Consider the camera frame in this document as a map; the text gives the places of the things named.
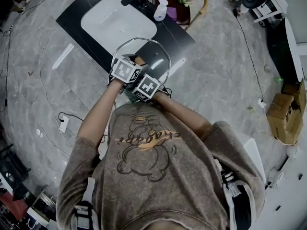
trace white bottle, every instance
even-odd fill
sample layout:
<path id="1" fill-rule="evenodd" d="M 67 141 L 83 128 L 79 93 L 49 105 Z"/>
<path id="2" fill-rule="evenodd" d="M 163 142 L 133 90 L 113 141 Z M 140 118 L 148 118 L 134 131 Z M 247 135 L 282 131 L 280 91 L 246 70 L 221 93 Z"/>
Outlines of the white bottle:
<path id="1" fill-rule="evenodd" d="M 167 5 L 168 5 L 168 1 L 167 0 L 159 0 L 159 5 L 157 10 L 155 11 L 153 18 L 156 21 L 162 21 L 164 20 L 165 16 L 166 16 L 166 10 L 167 10 Z"/>

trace gray floor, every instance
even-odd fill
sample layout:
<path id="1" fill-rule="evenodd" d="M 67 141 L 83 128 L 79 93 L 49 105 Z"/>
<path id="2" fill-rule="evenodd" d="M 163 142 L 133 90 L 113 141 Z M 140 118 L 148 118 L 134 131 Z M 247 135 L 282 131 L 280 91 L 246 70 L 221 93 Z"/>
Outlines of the gray floor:
<path id="1" fill-rule="evenodd" d="M 28 6 L 40 1 L 32 0 Z M 47 0 L 20 15 L 11 35 L 8 107 L 0 113 L 8 141 L 14 143 L 25 165 L 32 168 L 28 186 L 48 184 L 49 193 L 55 195 L 81 124 L 78 119 L 71 118 L 70 132 L 61 134 L 58 113 L 63 111 L 84 118 L 107 84 L 104 70 L 60 26 L 56 26 L 55 19 L 73 1 Z M 201 1 L 194 1 L 192 15 L 202 6 Z M 183 54 L 185 64 L 166 85 L 173 90 L 175 100 L 211 122 L 225 120 L 233 129 L 253 137 L 268 174 L 283 161 L 285 147 L 271 136 L 265 111 L 257 104 L 261 93 L 242 31 L 231 12 L 233 7 L 228 0 L 209 0 L 208 13 L 189 32 L 196 44 Z M 10 15 L 4 31 L 16 17 L 17 14 Z M 247 36 L 264 101 L 269 104 L 280 91 L 281 84 L 273 80 L 278 73 L 267 50 L 265 30 L 253 23 L 250 14 L 239 20 Z M 52 70 L 53 63 L 70 43 L 74 49 L 56 70 Z M 2 76 L 6 73 L 7 54 L 8 37 L 1 36 Z M 5 78 L 0 79 L 0 84 L 2 97 Z M 118 105 L 125 102 L 124 96 L 117 100 Z M 106 145 L 101 145 L 99 150 L 103 156 Z"/>

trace shirt sleeve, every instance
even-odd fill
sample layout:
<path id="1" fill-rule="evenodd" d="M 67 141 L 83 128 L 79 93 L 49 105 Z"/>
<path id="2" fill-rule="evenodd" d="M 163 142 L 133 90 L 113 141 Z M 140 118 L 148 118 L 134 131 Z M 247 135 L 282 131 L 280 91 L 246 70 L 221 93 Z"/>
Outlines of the shirt sleeve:
<path id="1" fill-rule="evenodd" d="M 85 138 L 77 138 L 59 186 L 57 224 L 60 230 L 70 229 L 74 206 L 79 203 L 100 162 L 96 146 Z"/>
<path id="2" fill-rule="evenodd" d="M 213 124 L 209 134 L 204 134 L 201 140 L 215 159 L 235 172 L 239 180 L 249 185 L 255 198 L 258 217 L 265 198 L 262 177 L 229 124 L 224 121 Z"/>

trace white sink basin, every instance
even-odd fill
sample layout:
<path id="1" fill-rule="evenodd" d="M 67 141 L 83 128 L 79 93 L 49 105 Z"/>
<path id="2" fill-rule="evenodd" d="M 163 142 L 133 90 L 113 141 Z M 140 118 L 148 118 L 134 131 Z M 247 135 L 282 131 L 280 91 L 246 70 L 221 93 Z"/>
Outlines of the white sink basin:
<path id="1" fill-rule="evenodd" d="M 155 24 L 130 4 L 121 0 L 101 0 L 82 18 L 81 27 L 111 55 L 126 41 L 134 37 L 153 38 Z M 118 53 L 134 54 L 146 41 L 135 40 Z"/>

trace metal hoop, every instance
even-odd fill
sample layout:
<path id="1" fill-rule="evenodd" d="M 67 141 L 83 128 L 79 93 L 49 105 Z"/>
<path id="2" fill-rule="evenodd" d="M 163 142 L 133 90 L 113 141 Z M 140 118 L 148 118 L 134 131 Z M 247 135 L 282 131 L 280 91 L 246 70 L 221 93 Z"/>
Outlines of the metal hoop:
<path id="1" fill-rule="evenodd" d="M 112 58 L 112 61 L 111 61 L 111 70 L 110 70 L 110 72 L 109 72 L 109 79 L 110 79 L 110 77 L 111 77 L 111 72 L 112 72 L 112 69 L 113 69 L 113 66 L 114 66 L 114 61 L 115 61 L 115 57 L 116 57 L 117 52 L 118 52 L 121 48 L 123 48 L 124 46 L 126 46 L 126 45 L 128 45 L 129 43 L 133 42 L 134 40 L 144 40 L 144 41 L 148 41 L 148 42 L 153 42 L 153 43 L 158 44 L 158 45 L 162 48 L 163 52 L 165 53 L 165 55 L 166 55 L 166 57 L 167 57 L 167 59 L 168 59 L 167 74 L 166 74 L 166 78 L 165 78 L 164 82 L 162 83 L 162 84 L 164 85 L 164 84 L 166 83 L 167 79 L 168 79 L 169 71 L 170 71 L 170 69 L 171 69 L 171 58 L 169 57 L 169 55 L 168 55 L 167 51 L 164 49 L 164 47 L 163 47 L 158 41 L 155 41 L 155 40 L 152 40 L 152 39 L 148 39 L 148 38 L 142 38 L 142 37 L 134 37 L 134 38 L 128 40 L 127 42 L 123 43 L 122 45 L 120 45 L 120 46 L 115 50 L 114 55 L 113 55 L 113 58 Z"/>

